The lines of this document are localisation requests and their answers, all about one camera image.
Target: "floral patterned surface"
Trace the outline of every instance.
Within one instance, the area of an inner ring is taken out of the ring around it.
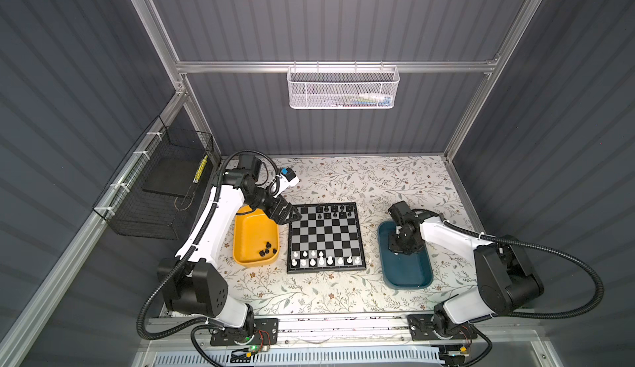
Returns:
[[[232,256],[232,225],[218,271],[226,278],[230,294],[249,303],[257,314],[430,310],[475,285],[471,264],[432,244],[427,249],[434,280],[428,288],[393,290],[384,283],[377,226],[390,220],[390,205],[405,200],[412,208],[441,212],[450,222],[472,229],[440,157],[304,158],[276,163],[292,167],[300,178],[298,186],[283,193],[290,203],[357,202],[367,269],[287,274],[286,225],[280,227],[278,259],[263,267],[246,268]]]

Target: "wire basket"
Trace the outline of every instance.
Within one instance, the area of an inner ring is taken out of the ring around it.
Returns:
[[[289,67],[289,105],[294,109],[390,109],[399,72],[396,67]]]
[[[101,200],[109,188],[115,187],[110,202],[95,205],[93,210],[107,221],[116,234],[122,236],[170,240],[189,236],[214,169],[212,145],[209,133],[164,126],[155,133],[144,151],[133,152],[136,160],[123,180],[112,183],[116,173],[113,175],[110,185],[104,188],[98,199]],[[144,189],[153,170],[165,159],[188,162],[194,166],[195,172],[189,177],[192,178],[191,185],[182,197]]]

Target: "black mounting plate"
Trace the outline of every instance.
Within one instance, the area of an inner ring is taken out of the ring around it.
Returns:
[[[260,335],[258,330],[265,331],[269,337],[264,335],[264,345],[275,345],[277,343],[278,319],[254,319],[253,339],[248,345],[260,345]],[[236,344],[223,330],[212,331],[210,346],[233,346]]]
[[[450,338],[442,338],[434,331],[433,314],[408,315],[408,329],[413,341],[436,341],[436,340],[464,340],[476,339],[477,334],[470,325],[466,324],[465,330],[459,331]]]

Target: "white mesh basket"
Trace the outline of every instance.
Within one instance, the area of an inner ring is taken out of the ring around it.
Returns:
[[[314,65],[289,67],[289,105],[294,109],[390,109],[399,72],[396,67]]]

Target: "yellow tray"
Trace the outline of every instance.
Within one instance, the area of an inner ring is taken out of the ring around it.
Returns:
[[[250,211],[244,206],[238,212]],[[260,256],[260,250],[271,243],[269,254]],[[251,214],[237,215],[234,225],[234,260],[245,267],[268,265],[277,259],[280,253],[278,226],[270,220],[264,211],[257,209]]]

